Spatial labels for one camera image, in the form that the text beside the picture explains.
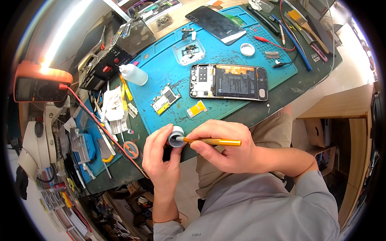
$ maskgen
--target person's left hand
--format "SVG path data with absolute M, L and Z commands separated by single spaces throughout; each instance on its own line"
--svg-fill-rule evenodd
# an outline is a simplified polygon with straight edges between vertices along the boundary
M 174 197 L 179 181 L 179 162 L 182 147 L 173 148 L 170 160 L 163 162 L 164 146 L 173 130 L 168 124 L 146 138 L 142 166 L 154 185 L 154 192 L 166 197 Z

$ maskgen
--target phone battery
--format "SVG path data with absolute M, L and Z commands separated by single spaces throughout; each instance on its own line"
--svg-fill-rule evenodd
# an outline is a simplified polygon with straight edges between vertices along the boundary
M 216 65 L 215 96 L 258 98 L 257 75 L 253 67 Z

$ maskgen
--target fluorescent light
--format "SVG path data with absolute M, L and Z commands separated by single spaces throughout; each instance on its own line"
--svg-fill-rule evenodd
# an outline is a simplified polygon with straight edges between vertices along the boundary
M 64 37 L 66 36 L 70 28 L 74 25 L 75 21 L 80 17 L 80 15 L 82 15 L 82 13 L 86 10 L 86 7 L 91 2 L 92 0 L 82 0 L 68 14 L 68 16 L 63 21 L 60 28 L 58 29 L 58 32 L 56 33 L 55 38 L 46 53 L 46 58 L 44 60 L 44 63 L 42 63 L 43 67 L 49 67 Z

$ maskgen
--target orange multimeter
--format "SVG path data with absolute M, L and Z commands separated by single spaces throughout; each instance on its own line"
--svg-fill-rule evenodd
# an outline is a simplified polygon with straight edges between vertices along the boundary
M 70 86 L 73 77 L 60 69 L 42 67 L 30 61 L 22 61 L 17 67 L 14 81 L 15 102 L 60 102 L 67 95 L 59 84 Z

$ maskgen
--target gray shirt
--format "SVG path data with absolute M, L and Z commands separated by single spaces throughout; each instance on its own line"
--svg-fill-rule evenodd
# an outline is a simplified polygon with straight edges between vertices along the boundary
M 186 230 L 175 221 L 154 225 L 154 241 L 335 241 L 338 235 L 337 204 L 318 171 L 298 180 L 294 196 L 270 173 L 232 174 L 209 192 Z

